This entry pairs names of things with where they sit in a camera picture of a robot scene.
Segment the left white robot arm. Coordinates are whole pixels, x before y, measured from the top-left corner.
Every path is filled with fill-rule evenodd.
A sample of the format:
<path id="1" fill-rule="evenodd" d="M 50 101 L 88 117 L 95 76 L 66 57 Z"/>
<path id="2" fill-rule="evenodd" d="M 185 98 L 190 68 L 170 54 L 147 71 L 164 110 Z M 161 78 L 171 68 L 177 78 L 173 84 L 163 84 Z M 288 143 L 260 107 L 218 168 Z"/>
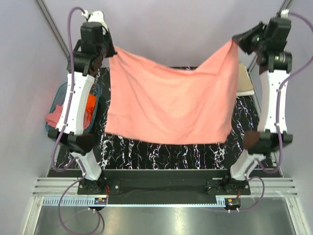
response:
<path id="1" fill-rule="evenodd" d="M 85 18 L 80 27 L 80 39 L 71 41 L 71 18 L 79 10 Z M 67 64 L 67 91 L 62 114 L 55 129 L 48 137 L 68 150 L 82 171 L 79 180 L 81 194 L 100 194 L 106 189 L 104 175 L 93 152 L 94 134 L 84 130 L 84 115 L 88 96 L 95 76 L 105 58 L 116 54 L 112 37 L 102 11 L 88 12 L 81 7 L 71 9 L 67 20 L 67 37 L 70 54 Z"/>

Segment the salmon pink t shirt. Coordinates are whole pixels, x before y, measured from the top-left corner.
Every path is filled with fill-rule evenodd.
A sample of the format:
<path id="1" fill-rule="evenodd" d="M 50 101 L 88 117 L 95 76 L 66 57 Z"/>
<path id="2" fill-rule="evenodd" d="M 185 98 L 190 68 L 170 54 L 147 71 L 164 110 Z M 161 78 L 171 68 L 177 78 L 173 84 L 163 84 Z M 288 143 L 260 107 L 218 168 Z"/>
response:
<path id="1" fill-rule="evenodd" d="M 118 48 L 110 59 L 105 132 L 158 144 L 224 143 L 232 129 L 238 75 L 233 41 L 188 71 Z"/>

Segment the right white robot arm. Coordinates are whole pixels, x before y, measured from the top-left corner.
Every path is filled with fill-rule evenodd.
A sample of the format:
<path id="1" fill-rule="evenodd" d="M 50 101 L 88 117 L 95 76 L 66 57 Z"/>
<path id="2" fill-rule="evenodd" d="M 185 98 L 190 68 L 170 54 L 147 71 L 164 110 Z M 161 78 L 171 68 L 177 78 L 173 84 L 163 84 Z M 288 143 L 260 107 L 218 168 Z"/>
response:
<path id="1" fill-rule="evenodd" d="M 219 185 L 228 194 L 248 188 L 251 171 L 293 140 L 285 121 L 286 91 L 292 69 L 292 54 L 285 51 L 291 30 L 288 12 L 283 9 L 268 24 L 259 23 L 232 37 L 243 52 L 257 54 L 263 94 L 257 130 L 245 133 L 244 149 Z"/>

